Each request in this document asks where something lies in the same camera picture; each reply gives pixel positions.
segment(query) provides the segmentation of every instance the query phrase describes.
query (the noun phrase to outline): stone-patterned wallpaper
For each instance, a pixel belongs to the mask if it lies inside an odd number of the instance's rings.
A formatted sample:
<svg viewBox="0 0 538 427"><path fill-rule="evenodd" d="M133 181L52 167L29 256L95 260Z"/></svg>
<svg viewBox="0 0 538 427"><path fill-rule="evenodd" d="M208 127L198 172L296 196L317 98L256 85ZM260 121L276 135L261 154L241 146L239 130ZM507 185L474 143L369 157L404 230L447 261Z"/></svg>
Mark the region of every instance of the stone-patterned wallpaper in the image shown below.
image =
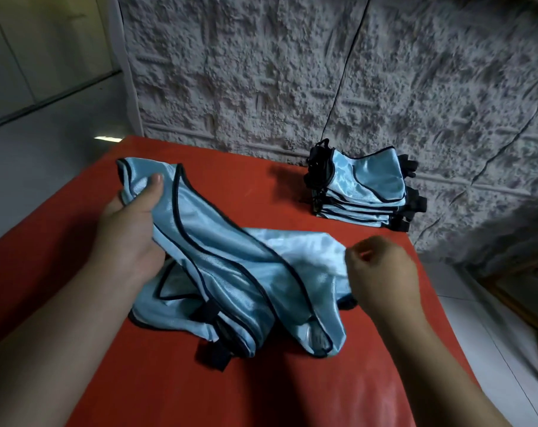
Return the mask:
<svg viewBox="0 0 538 427"><path fill-rule="evenodd" d="M349 155L393 144L429 198L418 251L482 265L530 243L538 4L119 2L147 136L291 163L323 137Z"/></svg>

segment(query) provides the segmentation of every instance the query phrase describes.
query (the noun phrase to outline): folded garment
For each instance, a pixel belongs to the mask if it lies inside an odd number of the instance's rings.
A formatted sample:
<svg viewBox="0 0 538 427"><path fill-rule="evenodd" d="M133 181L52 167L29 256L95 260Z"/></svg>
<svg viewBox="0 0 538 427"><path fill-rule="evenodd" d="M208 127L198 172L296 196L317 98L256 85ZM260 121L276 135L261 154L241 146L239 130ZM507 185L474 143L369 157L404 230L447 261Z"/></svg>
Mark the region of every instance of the folded garment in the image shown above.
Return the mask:
<svg viewBox="0 0 538 427"><path fill-rule="evenodd" d="M356 305L344 246L326 233L240 228L192 188L181 164L117 164L125 204L153 173L164 176L153 238L172 259L138 295L133 322L216 342L210 364L219 369L231 356L254 356L275 321L313 356L340 351L338 308Z"/></svg>
<svg viewBox="0 0 538 427"><path fill-rule="evenodd" d="M328 144L324 139L310 150L304 177L315 215L407 232L415 213L427 211L427 199L405 184L418 166L407 154L387 147L354 159Z"/></svg>

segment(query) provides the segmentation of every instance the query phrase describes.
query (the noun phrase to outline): stack of folded vests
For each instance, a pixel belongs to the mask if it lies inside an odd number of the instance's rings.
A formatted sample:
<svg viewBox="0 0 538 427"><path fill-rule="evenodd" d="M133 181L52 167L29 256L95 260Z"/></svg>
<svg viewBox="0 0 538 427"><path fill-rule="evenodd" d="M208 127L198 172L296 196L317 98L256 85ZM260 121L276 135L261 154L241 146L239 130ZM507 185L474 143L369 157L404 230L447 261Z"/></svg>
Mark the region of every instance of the stack of folded vests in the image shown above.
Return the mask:
<svg viewBox="0 0 538 427"><path fill-rule="evenodd" d="M387 147L352 159L328 146L310 150L304 181L312 190L313 213L327 219L407 232L415 213L427 211L427 198L406 186L417 162Z"/></svg>

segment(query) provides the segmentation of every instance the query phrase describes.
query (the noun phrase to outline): hand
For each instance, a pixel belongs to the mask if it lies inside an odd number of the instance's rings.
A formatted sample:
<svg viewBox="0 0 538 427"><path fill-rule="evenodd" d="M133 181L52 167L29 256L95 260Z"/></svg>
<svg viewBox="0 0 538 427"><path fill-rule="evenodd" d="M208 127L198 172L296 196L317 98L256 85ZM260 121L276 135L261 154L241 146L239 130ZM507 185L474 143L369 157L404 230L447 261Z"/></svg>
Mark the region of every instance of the hand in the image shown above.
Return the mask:
<svg viewBox="0 0 538 427"><path fill-rule="evenodd" d="M375 236L346 249L354 298L374 322L424 319L415 263L399 245Z"/></svg>
<svg viewBox="0 0 538 427"><path fill-rule="evenodd" d="M163 191L163 177L156 173L126 207L116 196L103 211L88 263L135 285L156 276L164 251L152 239L151 211Z"/></svg>

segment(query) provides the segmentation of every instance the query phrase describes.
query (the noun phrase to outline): forearm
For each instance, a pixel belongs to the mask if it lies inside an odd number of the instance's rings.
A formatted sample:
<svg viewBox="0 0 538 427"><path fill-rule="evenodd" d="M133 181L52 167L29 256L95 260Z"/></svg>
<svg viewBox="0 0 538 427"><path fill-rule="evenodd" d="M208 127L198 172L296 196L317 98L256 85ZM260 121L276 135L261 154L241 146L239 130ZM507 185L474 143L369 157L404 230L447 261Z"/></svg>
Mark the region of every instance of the forearm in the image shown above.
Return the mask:
<svg viewBox="0 0 538 427"><path fill-rule="evenodd" d="M0 343L0 425L65 424L137 296L88 263Z"/></svg>
<svg viewBox="0 0 538 427"><path fill-rule="evenodd" d="M424 316L378 322L418 427L510 426L453 358Z"/></svg>

